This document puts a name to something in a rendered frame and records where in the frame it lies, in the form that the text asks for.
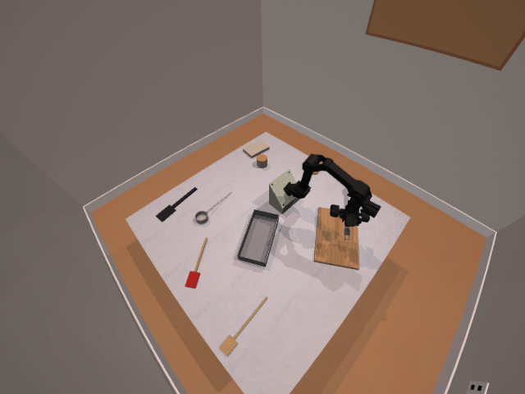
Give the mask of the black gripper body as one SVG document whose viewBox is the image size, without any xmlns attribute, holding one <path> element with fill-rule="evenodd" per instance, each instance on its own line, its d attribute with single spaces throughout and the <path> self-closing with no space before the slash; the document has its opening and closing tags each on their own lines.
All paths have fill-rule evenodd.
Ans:
<svg viewBox="0 0 525 394">
<path fill-rule="evenodd" d="M 353 213 L 353 212 L 356 212 L 356 216 L 362 216 L 362 222 L 368 222 L 370 220 L 370 215 L 366 214 L 365 212 L 362 212 L 363 210 L 361 209 L 360 212 L 359 212 L 359 209 L 352 209 L 350 206 L 349 206 L 349 200 L 348 200 L 348 204 L 345 205 L 345 209 L 340 209 L 340 206 L 339 205 L 334 205 L 332 204 L 330 206 L 330 216 L 331 217 L 334 217 L 334 218 L 338 218 L 339 217 L 339 214 L 340 214 L 340 218 L 343 217 L 343 213 L 345 212 L 349 212 L 349 213 Z"/>
</svg>

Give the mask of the brown wooden board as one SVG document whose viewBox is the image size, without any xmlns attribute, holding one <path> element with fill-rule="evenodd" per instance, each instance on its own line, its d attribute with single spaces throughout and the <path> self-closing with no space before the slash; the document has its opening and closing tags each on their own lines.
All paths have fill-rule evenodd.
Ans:
<svg viewBox="0 0 525 394">
<path fill-rule="evenodd" d="M 345 236 L 344 228 L 345 220 L 331 217 L 329 208 L 318 207 L 314 262 L 360 269 L 358 226 L 349 227 L 349 236 Z"/>
</svg>

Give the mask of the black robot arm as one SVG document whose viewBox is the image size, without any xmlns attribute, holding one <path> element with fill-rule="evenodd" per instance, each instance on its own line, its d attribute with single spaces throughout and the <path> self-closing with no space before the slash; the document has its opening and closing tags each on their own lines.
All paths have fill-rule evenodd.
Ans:
<svg viewBox="0 0 525 394">
<path fill-rule="evenodd" d="M 347 195 L 350 197 L 349 206 L 352 209 L 360 209 L 362 207 L 362 212 L 374 218 L 381 208 L 380 205 L 370 201 L 372 197 L 370 186 L 363 181 L 355 180 L 338 167 L 331 158 L 310 154 L 303 162 L 303 170 L 304 174 L 301 181 L 297 181 L 296 184 L 289 182 L 283 189 L 288 196 L 293 195 L 299 199 L 305 198 L 312 188 L 309 186 L 309 182 L 311 181 L 313 172 L 327 171 L 347 188 L 349 192 Z M 356 212 L 345 212 L 343 213 L 343 218 L 345 219 L 345 225 L 347 227 L 359 226 L 359 224 L 362 223 L 362 219 L 356 216 Z"/>
</svg>

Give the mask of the red spatula with wooden handle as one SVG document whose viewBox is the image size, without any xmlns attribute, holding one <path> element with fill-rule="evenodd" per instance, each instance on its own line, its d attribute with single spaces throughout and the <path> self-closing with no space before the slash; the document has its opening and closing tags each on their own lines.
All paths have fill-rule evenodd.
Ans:
<svg viewBox="0 0 525 394">
<path fill-rule="evenodd" d="M 198 282 L 199 275 L 200 275 L 200 273 L 197 273 L 197 270 L 198 270 L 198 267 L 199 267 L 199 263 L 200 263 L 200 260 L 201 260 L 201 257 L 202 257 L 203 250 L 204 250 L 204 247 L 206 245 L 207 239 L 208 238 L 206 237 L 205 241 L 203 243 L 203 248 L 201 249 L 201 252 L 200 252 L 200 255 L 199 255 L 199 260 L 197 262 L 197 265 L 196 265 L 196 268 L 195 268 L 194 272 L 190 271 L 190 273 L 189 273 L 189 277 L 188 277 L 187 282 L 185 284 L 185 286 L 187 286 L 187 287 L 196 288 L 196 286 L 197 286 L 197 282 Z"/>
</svg>

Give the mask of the grey cylinder with brown lid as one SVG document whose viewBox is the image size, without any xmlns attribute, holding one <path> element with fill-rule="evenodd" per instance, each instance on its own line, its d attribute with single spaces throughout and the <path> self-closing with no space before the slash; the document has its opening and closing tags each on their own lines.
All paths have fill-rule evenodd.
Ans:
<svg viewBox="0 0 525 394">
<path fill-rule="evenodd" d="M 257 166 L 260 168 L 265 168 L 267 166 L 267 155 L 259 154 L 257 156 Z"/>
</svg>

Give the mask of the brown flat board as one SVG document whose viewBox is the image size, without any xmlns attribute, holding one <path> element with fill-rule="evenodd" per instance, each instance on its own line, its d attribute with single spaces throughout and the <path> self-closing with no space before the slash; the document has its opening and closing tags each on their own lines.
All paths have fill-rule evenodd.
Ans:
<svg viewBox="0 0 525 394">
<path fill-rule="evenodd" d="M 245 153 L 248 154 L 248 156 L 250 156 L 251 158 L 267 151 L 268 149 L 270 149 L 270 146 L 267 145 L 266 143 L 263 143 L 261 140 L 254 143 L 254 144 L 250 144 L 246 147 L 243 148 L 243 151 Z"/>
</svg>

